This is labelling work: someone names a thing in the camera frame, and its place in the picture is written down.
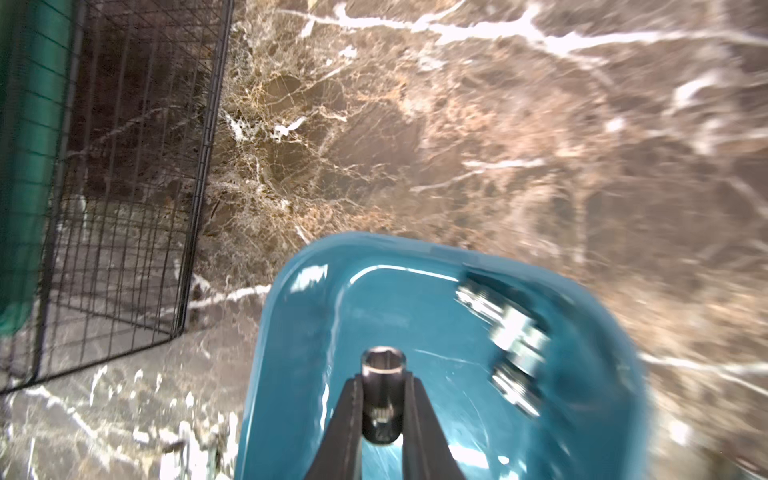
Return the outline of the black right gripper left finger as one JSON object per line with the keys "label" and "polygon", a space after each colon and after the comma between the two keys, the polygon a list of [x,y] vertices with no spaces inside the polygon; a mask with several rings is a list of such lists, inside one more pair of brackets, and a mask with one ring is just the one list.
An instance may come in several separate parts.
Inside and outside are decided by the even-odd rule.
{"label": "black right gripper left finger", "polygon": [[305,480],[360,480],[364,391],[362,377],[345,382]]}

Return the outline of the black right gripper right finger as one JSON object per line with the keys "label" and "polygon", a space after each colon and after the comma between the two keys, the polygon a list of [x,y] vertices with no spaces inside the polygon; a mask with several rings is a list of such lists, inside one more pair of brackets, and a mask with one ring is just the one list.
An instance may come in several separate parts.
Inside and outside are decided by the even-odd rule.
{"label": "black right gripper right finger", "polygon": [[402,474],[405,480],[465,479],[451,454],[423,383],[411,372],[405,376],[402,427]]}

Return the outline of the teal plastic storage box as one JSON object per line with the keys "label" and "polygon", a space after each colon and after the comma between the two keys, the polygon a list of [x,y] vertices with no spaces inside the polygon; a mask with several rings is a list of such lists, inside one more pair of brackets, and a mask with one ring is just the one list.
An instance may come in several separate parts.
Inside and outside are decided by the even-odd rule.
{"label": "teal plastic storage box", "polygon": [[[460,304],[474,280],[548,338],[523,396],[492,384],[505,353]],[[650,405],[627,333],[576,282],[508,258],[402,237],[346,232],[295,254],[262,310],[236,475],[300,479],[347,379],[376,346],[402,351],[469,479],[642,479]]]}

